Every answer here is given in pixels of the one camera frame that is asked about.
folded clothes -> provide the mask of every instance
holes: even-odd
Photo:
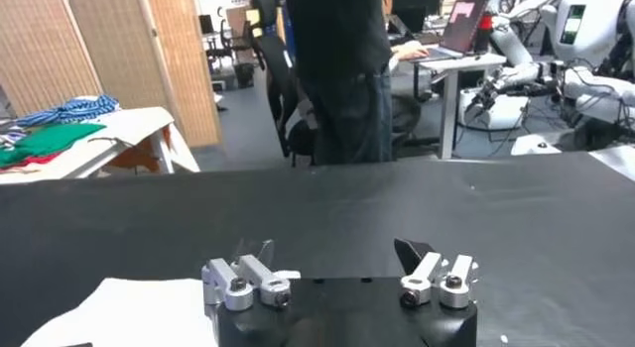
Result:
[[[118,109],[119,102],[108,95],[77,97],[62,106],[27,115],[16,122],[24,128],[46,124],[76,123],[94,119]]]
[[[0,149],[12,150],[13,145],[28,136],[24,128],[16,125],[13,120],[0,123]]]
[[[13,150],[0,150],[0,168],[14,166],[30,157],[62,152],[75,141],[105,127],[101,124],[60,124],[46,127],[16,142]]]
[[[26,167],[26,166],[28,166],[30,164],[45,165],[45,164],[49,163],[50,161],[56,159],[61,154],[62,154],[62,152],[58,152],[56,154],[46,155],[46,156],[31,156],[31,157],[27,157],[22,162],[20,162],[18,164],[15,164],[15,165],[12,165],[11,168],[23,168],[23,167]]]

wooden screen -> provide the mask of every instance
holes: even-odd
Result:
[[[18,115],[100,93],[64,0],[0,0],[0,85]]]
[[[68,2],[104,92],[116,97],[125,109],[162,106],[170,110],[139,1]]]
[[[190,146],[220,142],[194,0],[148,0]]]

white cloth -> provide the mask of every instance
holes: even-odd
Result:
[[[23,347],[215,347],[200,280],[106,279],[78,308],[36,331]]]

person's arm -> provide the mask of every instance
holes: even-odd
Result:
[[[428,50],[418,41],[409,41],[406,44],[395,46],[390,50],[392,51],[392,56],[388,62],[388,69],[390,71],[393,71],[400,61],[425,58],[428,56]]]

green cloth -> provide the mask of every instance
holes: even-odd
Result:
[[[28,157],[42,157],[64,151],[72,144],[105,128],[101,124],[59,124],[16,142],[12,151],[0,151],[0,168],[16,165]]]

